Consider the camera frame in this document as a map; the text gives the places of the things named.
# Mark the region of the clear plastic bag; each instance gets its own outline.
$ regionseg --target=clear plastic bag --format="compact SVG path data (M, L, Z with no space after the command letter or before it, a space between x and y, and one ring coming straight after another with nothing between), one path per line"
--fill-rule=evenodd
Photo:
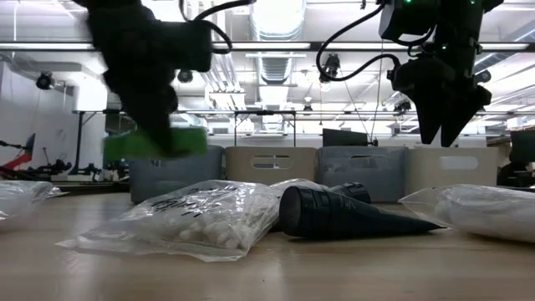
M488 186L426 188L400 202L419 217L463 232L535 242L535 194Z
M206 262L247 255L278 216L282 192L263 184L203 181L151 198L59 246L133 254L187 254Z
M305 180L305 179L292 179L292 180L282 181L279 183L275 183L271 185L270 187L278 189L279 191L281 191L281 195L282 195L284 191L291 186L301 186L301 187L306 187L310 189L319 189L319 190L329 189L328 187L324 185L320 185L318 183L314 183L312 181Z
M0 181L0 231L22 227L44 199L61 193L43 181Z

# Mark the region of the computer monitor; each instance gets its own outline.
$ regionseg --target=computer monitor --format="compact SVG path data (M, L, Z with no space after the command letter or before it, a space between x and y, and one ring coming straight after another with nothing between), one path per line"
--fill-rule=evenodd
M511 161L535 162L535 130L514 130L511 132Z
M348 130L324 129L324 146L367 146L368 135Z

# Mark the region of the black cable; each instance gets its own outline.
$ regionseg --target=black cable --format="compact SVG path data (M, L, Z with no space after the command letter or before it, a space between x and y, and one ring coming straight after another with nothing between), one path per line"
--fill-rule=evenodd
M213 49L212 52L214 54L229 54L232 51L231 39L216 24L203 20L203 19L212 15L213 13L218 13L220 11L223 11L229 8L237 8L237 7L241 7L245 5L251 5L251 4L254 4L256 1L257 0L238 0L238 1L232 1L229 3L223 3L212 8L208 8L206 11L199 13L199 15L196 16L193 20L188 19L184 12L184 0L179 0L178 5L181 11L181 15L186 22L203 22L205 23L207 27L215 31L217 34L219 34L219 36L223 39L223 41L225 41L228 48L227 49Z
M425 43L425 41L427 41L431 37L431 35L435 32L435 28L436 28L436 25L434 25L431 29L429 29L429 31L425 34L425 36L418 38L414 41L402 41L399 39L393 39L392 42L397 43L401 46L406 46L406 47L411 47L411 48L415 46L419 46Z
M378 13L381 12L381 10L383 10L383 8L385 8L385 4L384 3L380 4L379 7L376 8L373 12L363 16L362 18L360 18L357 21L351 23L350 25L340 29L338 32L336 32L330 38L328 38L327 41L325 41L325 43L323 45L321 45L321 47L319 48L318 54L316 55L316 68L318 68L319 73L323 77L325 77L329 81L334 81L334 82L345 81L345 80L353 78L355 75L357 75L360 72L362 72L362 70L368 68L373 62L375 62L375 61L377 61L379 59L385 59L385 58L392 59L392 61L394 62L394 65L396 67L400 65L400 60L397 57L395 57L395 55L393 55L393 54L380 54L380 55L377 55L376 57L372 58L371 60L369 60L365 64L363 64L360 68L356 69L352 74L346 75L346 76L341 77L341 78L335 78L335 77L330 76L327 72L325 72L325 70L321 66L321 56L324 53L324 51L327 48L327 46L329 46L329 44L331 44L336 38L338 38L342 34L348 32L350 29L353 29L357 25L360 25L361 23L363 23L365 21L368 21L371 18L375 17Z
M407 47L407 55L409 55L409 58L417 58L418 57L417 54L412 54L412 47L413 46Z

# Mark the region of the ceiling duct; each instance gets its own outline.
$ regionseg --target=ceiling duct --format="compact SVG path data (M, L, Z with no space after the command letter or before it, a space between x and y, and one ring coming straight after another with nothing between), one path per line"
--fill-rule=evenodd
M306 7L306 0L259 0L251 7L253 37L257 41L299 40L303 31ZM291 74L293 60L291 58L259 59L260 83L284 84Z
M509 35L504 40L521 43L535 42L535 21L531 21L527 25L518 29L515 33ZM481 59L476 61L474 66L474 74L478 74L481 71L487 70L503 60L511 58L513 55L515 55L515 53L484 54Z
M258 0L251 7L250 24L252 36L257 41L297 41L301 38L307 0ZM257 60L258 96L265 105L283 107L289 87L280 86L288 82L293 69L289 52L278 53L281 58L264 57ZM276 126L271 117L264 122L270 130L281 130L283 122Z

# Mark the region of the green sponge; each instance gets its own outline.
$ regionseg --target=green sponge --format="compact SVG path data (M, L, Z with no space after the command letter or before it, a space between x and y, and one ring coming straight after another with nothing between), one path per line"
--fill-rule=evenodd
M206 154L206 129L174 128L171 129L173 151L179 156ZM104 157L106 160L120 159L175 159L166 156L142 130L132 130L123 135L104 138Z

